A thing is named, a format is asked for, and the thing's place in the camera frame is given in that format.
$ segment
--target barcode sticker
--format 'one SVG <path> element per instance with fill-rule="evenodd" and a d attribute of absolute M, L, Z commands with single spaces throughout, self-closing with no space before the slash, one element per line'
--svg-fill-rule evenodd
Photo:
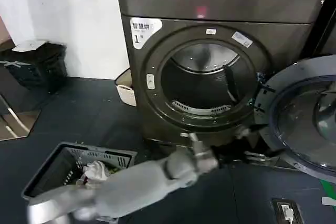
<path fill-rule="evenodd" d="M 216 29 L 207 29 L 205 33 L 215 35 L 216 34 Z"/>
<path fill-rule="evenodd" d="M 235 41 L 238 43 L 242 44 L 244 47 L 248 48 L 250 45 L 252 45 L 253 41 L 250 40 L 249 38 L 245 37 L 239 32 L 235 32 L 232 37 Z"/>

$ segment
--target laundry basket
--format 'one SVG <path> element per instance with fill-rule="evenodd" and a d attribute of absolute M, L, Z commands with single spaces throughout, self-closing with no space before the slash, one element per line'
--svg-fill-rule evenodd
<path fill-rule="evenodd" d="M 102 161 L 119 169 L 128 168 L 134 164 L 136 154 L 132 151 L 61 143 L 28 183 L 22 197 L 29 200 L 57 187 L 75 184 L 83 174 L 83 167 L 93 161 Z M 98 220 L 110 221 L 105 217 Z"/>

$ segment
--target dryer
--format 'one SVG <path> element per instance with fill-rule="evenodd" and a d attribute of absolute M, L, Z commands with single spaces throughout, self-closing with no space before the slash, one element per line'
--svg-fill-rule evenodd
<path fill-rule="evenodd" d="M 265 80 L 295 62 L 323 0 L 119 0 L 145 138 L 209 145 L 253 123 Z"/>

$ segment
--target sticker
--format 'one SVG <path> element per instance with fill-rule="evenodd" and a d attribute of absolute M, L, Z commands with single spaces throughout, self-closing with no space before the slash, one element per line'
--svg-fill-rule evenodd
<path fill-rule="evenodd" d="M 207 29 L 205 33 L 215 35 L 216 34 L 216 29 Z"/>
<path fill-rule="evenodd" d="M 47 42 L 46 40 L 28 40 L 14 47 L 12 51 L 15 52 L 33 51 L 42 46 L 46 42 Z"/>
<path fill-rule="evenodd" d="M 146 75 L 146 82 L 147 82 L 147 88 L 148 89 L 155 89 L 155 82 L 154 82 L 154 75 L 151 73 L 148 73 Z"/>
<path fill-rule="evenodd" d="M 141 49 L 146 41 L 162 28 L 158 18 L 131 18 L 133 47 Z"/>
<path fill-rule="evenodd" d="M 235 41 L 237 41 L 238 43 L 242 44 L 244 47 L 249 47 L 250 45 L 252 45 L 253 41 L 250 40 L 249 38 L 245 37 L 244 35 L 242 35 L 239 32 L 235 32 L 232 37 L 232 39 L 234 39 Z"/>

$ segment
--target gray robot arm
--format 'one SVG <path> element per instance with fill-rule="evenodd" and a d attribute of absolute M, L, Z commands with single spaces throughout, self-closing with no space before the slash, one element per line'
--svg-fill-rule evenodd
<path fill-rule="evenodd" d="M 71 212 L 80 220 L 96 216 L 118 218 L 191 186 L 200 174 L 216 168 L 218 162 L 194 133 L 185 136 L 193 141 L 193 154 L 178 150 L 162 160 L 132 166 L 113 174 L 96 190 L 66 186 L 46 192 L 29 203 L 29 223 L 68 223 L 67 214 Z"/>

